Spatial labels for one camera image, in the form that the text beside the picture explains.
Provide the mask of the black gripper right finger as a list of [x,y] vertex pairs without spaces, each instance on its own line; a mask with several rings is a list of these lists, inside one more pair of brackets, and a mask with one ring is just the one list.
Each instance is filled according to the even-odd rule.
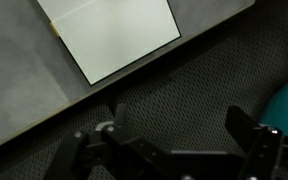
[[247,154],[239,180],[278,180],[288,172],[288,136],[280,129],[260,125],[238,106],[229,106],[225,128]]

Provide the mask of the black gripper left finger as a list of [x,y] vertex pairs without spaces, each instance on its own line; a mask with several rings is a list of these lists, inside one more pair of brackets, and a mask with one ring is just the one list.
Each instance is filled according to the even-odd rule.
[[111,121],[99,123],[92,133],[66,135],[44,175],[44,180],[87,180],[103,166],[116,180],[154,180],[158,173],[145,160],[144,143],[122,129],[127,105],[119,104]]

